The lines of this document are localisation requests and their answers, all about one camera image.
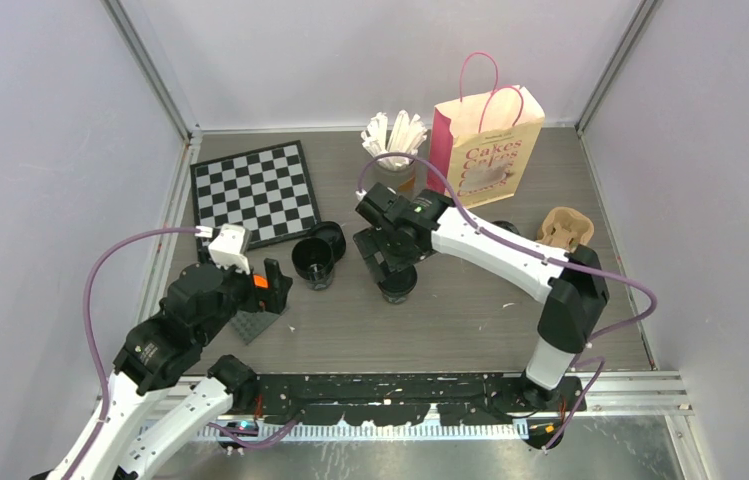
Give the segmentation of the single black cup lid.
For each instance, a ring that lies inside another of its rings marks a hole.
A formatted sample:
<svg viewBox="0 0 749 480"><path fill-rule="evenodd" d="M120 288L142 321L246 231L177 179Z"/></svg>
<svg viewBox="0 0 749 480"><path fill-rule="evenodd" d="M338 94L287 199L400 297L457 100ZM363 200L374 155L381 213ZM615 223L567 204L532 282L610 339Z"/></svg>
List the single black cup lid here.
<svg viewBox="0 0 749 480"><path fill-rule="evenodd" d="M506 220L493 221L492 227L489 227L489 230L494 236L501 238L520 235L518 228L513 223Z"/></svg>

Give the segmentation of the pink cakes paper bag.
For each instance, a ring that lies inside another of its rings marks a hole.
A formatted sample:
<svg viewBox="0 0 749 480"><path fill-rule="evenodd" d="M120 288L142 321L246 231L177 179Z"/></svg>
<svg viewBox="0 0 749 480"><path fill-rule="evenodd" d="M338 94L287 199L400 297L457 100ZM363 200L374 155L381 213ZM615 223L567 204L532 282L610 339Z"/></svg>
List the pink cakes paper bag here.
<svg viewBox="0 0 749 480"><path fill-rule="evenodd" d="M512 197L526 170L545 113L521 85L494 84L434 106L426 187L472 208Z"/></svg>

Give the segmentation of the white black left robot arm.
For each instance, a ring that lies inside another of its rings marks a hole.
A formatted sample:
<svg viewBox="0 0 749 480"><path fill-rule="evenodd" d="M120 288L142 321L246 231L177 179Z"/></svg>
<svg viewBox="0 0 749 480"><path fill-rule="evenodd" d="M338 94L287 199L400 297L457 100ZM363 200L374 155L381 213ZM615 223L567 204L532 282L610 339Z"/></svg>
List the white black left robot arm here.
<svg viewBox="0 0 749 480"><path fill-rule="evenodd" d="M131 329L113 362L106 398L65 458L42 479L150 479L199 430L226 411L248 412L256 373L224 355L185 399L148 430L149 414L238 314L281 315L293 285L278 261L265 276L209 263L185 268L159 311Z"/></svg>

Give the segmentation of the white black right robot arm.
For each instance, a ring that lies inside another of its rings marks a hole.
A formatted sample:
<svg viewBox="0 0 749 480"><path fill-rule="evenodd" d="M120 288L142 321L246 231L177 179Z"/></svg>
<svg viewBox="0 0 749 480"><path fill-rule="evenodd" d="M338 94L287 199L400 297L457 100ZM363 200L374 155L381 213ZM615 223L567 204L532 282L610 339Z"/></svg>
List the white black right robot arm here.
<svg viewBox="0 0 749 480"><path fill-rule="evenodd" d="M522 373L520 396L531 410L555 403L564 374L609 301L598 255L587 246L569 252L531 242L432 190L409 200L377 183L357 198L356 211L369 226L353 240L386 300L403 301L417 284L416 264L443 254L496 275L541 304L539 340Z"/></svg>

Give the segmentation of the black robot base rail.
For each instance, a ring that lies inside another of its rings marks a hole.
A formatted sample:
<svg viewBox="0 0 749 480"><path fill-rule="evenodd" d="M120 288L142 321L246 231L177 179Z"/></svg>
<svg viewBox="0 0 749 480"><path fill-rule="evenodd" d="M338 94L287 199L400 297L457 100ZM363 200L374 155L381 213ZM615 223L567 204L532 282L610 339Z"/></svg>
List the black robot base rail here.
<svg viewBox="0 0 749 480"><path fill-rule="evenodd" d="M520 374L259 374L238 390L228 412L274 425L416 426L427 419L448 427L503 425L582 411L581 391L575 376L541 396Z"/></svg>

